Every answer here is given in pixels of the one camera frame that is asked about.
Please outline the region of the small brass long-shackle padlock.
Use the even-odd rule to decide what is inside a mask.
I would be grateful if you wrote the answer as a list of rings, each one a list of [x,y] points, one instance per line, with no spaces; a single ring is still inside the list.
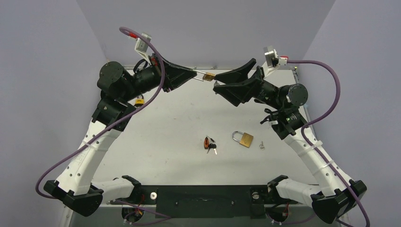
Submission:
[[[201,74],[202,78],[194,77],[193,79],[198,80],[198,81],[213,81],[215,79],[215,74],[210,73],[210,72],[202,72],[199,70],[194,70],[197,74]]]

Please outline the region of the large brass padlock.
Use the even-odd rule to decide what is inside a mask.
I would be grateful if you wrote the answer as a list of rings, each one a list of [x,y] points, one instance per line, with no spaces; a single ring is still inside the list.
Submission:
[[[250,135],[246,132],[234,131],[232,133],[232,139],[246,148],[251,146],[253,138],[253,135]]]

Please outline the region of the orange black padlock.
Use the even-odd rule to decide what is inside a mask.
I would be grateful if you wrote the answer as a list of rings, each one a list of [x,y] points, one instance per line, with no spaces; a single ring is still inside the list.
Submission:
[[[209,145],[210,145],[210,140],[209,140],[209,137],[206,136],[204,139],[204,142],[203,142],[203,146],[205,149],[209,149]]]

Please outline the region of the silver key with ring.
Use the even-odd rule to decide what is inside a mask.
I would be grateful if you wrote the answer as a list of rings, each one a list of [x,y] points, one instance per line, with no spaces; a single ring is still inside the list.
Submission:
[[[265,150],[265,146],[264,146],[263,142],[260,143],[259,148],[260,148],[260,150]]]

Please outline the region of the black-headed keys bunch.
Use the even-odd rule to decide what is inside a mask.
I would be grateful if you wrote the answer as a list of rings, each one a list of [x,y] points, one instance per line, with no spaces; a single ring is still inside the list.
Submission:
[[[214,151],[214,153],[217,155],[217,145],[216,145],[216,141],[214,139],[212,139],[211,137],[209,137],[210,140],[210,145],[209,145],[209,149],[207,149],[207,153],[209,153],[211,150]]]

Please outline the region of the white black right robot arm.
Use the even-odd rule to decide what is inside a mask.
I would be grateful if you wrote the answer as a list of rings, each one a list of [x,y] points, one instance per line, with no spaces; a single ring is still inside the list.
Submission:
[[[367,187],[361,180],[353,180],[324,150],[299,111],[308,99],[308,91],[302,84],[278,87],[265,80],[279,66],[292,63],[281,56],[256,66],[251,59],[244,66],[217,74],[213,90],[234,106],[250,99],[267,105],[265,112],[274,132],[291,147],[315,178],[317,184],[294,181],[285,175],[271,180],[267,185],[267,197],[273,202],[296,201],[313,209],[325,223],[339,222],[341,216],[355,206],[361,206],[361,198]]]

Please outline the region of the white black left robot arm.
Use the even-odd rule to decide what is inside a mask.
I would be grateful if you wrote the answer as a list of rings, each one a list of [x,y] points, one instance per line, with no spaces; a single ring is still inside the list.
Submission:
[[[148,67],[130,74],[120,63],[106,63],[99,72],[98,103],[79,152],[69,159],[65,170],[44,185],[44,190],[74,212],[88,217],[103,203],[125,199],[140,200],[140,182],[124,175],[110,181],[94,182],[93,177],[106,152],[139,110],[130,101],[157,88],[170,92],[196,77],[192,69],[152,55]]]

